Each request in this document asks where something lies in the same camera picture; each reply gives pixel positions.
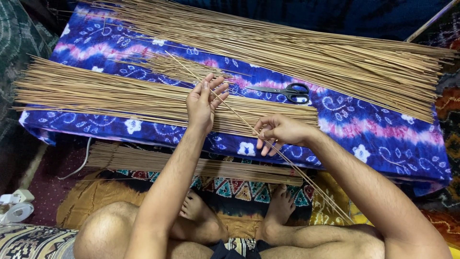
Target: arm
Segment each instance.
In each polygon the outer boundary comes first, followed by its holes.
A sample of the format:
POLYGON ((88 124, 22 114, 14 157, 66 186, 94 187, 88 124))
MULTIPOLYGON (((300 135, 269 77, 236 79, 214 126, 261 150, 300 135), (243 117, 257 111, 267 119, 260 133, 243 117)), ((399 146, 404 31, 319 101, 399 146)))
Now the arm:
MULTIPOLYGON (((214 100, 210 90, 224 79, 219 77, 208 83, 213 77, 209 74, 203 87, 197 84, 187 97, 189 126, 139 207, 126 259, 166 258, 169 231, 187 195, 206 135, 213 127, 214 110, 221 103, 214 100)), ((228 84, 223 84, 214 92, 221 94, 227 88, 228 84)), ((228 92, 220 97, 224 100, 227 96, 228 92)))
MULTIPOLYGON (((308 147, 349 198, 385 238, 386 258, 451 258, 439 232, 412 201, 380 173, 344 150, 319 129, 281 114, 261 118, 260 139, 308 147)), ((258 140, 257 148, 263 145, 258 140)), ((274 155, 264 147, 262 155, 274 155)))

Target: white cable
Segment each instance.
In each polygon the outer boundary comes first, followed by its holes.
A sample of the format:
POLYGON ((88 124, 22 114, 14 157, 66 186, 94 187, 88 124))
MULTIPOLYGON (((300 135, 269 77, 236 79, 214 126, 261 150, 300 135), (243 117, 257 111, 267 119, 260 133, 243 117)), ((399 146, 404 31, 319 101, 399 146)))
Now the white cable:
POLYGON ((65 176, 65 177, 62 177, 62 178, 58 177, 59 180, 64 180, 64 179, 66 179, 66 178, 68 178, 68 177, 70 177, 70 176, 72 176, 72 175, 78 173, 78 172, 86 165, 86 162, 88 161, 88 156, 89 156, 89 144, 91 143, 91 139, 92 139, 92 137, 89 137, 89 139, 88 139, 88 144, 86 145, 86 157, 85 157, 85 161, 83 161, 83 164, 80 166, 80 168, 77 169, 77 170, 75 170, 73 173, 68 174, 68 175, 65 176))

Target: scissors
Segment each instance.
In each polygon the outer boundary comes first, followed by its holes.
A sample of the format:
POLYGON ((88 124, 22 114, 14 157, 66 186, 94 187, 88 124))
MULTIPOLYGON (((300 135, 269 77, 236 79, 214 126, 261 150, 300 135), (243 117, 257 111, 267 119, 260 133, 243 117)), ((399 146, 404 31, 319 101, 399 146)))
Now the scissors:
POLYGON ((291 83, 285 89, 276 89, 276 88, 269 88, 269 87, 261 87, 261 86, 246 86, 248 89, 262 91, 262 92, 269 92, 269 93, 276 93, 276 94, 283 94, 286 98, 296 104, 305 104, 310 101, 310 97, 308 96, 308 92, 310 91, 308 87, 302 83, 291 83), (293 86, 303 88, 304 90, 297 90, 294 89, 293 86), (305 101, 295 101, 293 98, 301 97, 305 98, 305 101))

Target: tie-dye fabric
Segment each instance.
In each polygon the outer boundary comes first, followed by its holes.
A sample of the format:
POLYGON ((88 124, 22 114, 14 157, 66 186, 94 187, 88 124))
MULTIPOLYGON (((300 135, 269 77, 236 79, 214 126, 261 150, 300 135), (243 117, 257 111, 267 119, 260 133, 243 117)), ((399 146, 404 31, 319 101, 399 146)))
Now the tie-dye fabric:
MULTIPOLYGON (((301 82, 239 60, 203 53, 194 47, 164 40, 135 40, 133 37, 139 34, 128 28, 114 26, 117 21, 104 21, 101 15, 104 12, 79 4, 50 60, 102 73, 183 86, 138 66, 110 60, 122 59, 131 53, 167 50, 203 64, 252 75, 237 76, 231 88, 248 98, 277 102, 289 101, 282 94, 245 87, 285 88, 292 82, 301 82)), ((416 195, 435 191, 448 184, 451 172, 437 119, 434 124, 428 124, 311 83, 303 83, 310 88, 310 102, 306 105, 318 109, 321 130, 348 152, 387 177, 411 184, 416 195)), ((54 134, 64 132, 173 147, 185 131, 183 127, 72 112, 23 112, 20 123, 51 145, 55 144, 54 134)), ((284 163, 278 155, 262 157, 255 144, 256 139, 253 138, 211 132, 203 149, 223 155, 284 163)), ((307 148, 285 145, 282 152, 300 166, 322 168, 307 148)))

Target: scissor blade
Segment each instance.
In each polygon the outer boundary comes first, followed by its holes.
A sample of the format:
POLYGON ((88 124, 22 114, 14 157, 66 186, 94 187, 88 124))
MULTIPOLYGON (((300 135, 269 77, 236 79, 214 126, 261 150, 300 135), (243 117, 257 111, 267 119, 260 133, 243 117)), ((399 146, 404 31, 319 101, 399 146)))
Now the scissor blade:
POLYGON ((270 92, 270 93, 279 93, 280 90, 276 88, 269 88, 269 87, 261 87, 261 86, 246 86, 247 89, 262 91, 262 92, 270 92))

